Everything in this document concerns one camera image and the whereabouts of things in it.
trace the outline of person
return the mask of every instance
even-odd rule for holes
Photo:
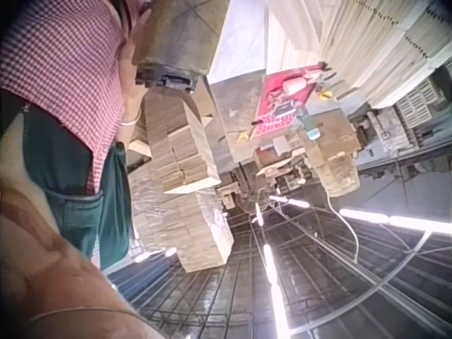
[[[1,311],[26,338],[159,338],[91,263],[129,248],[149,5],[29,0],[2,37]]]

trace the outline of checkered shirt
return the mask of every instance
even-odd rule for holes
[[[132,23],[144,0],[128,0]],[[56,117],[93,153],[87,192],[99,190],[124,115],[124,31],[108,0],[32,0],[1,44],[0,87]]]

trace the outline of hand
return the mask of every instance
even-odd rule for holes
[[[136,85],[135,77],[137,66],[132,64],[132,59],[136,46],[139,45],[143,39],[144,23],[149,18],[150,12],[150,9],[145,11],[132,29],[129,38],[121,49],[119,60],[119,80],[124,96],[124,104],[126,105],[126,115],[133,115],[131,118],[138,114],[141,100],[148,91],[144,85]]]

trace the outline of yellow component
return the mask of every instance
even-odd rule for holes
[[[333,97],[333,93],[330,90],[322,90],[319,93],[319,99],[322,101],[329,100]]]

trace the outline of white wire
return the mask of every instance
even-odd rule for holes
[[[326,200],[328,201],[328,206],[330,207],[330,209],[333,211],[334,214],[336,214],[338,216],[339,219],[341,219],[344,224],[347,225],[348,229],[351,231],[351,233],[353,234],[353,237],[355,238],[355,243],[356,243],[356,252],[355,252],[355,258],[353,259],[353,261],[355,263],[358,263],[358,252],[359,252],[359,240],[358,240],[358,236],[356,235],[356,232],[352,229],[352,226],[350,226],[350,224],[348,223],[348,221],[346,219],[344,219],[343,216],[341,216],[331,205],[331,200],[330,200],[330,195],[328,193],[328,191],[326,190]]]

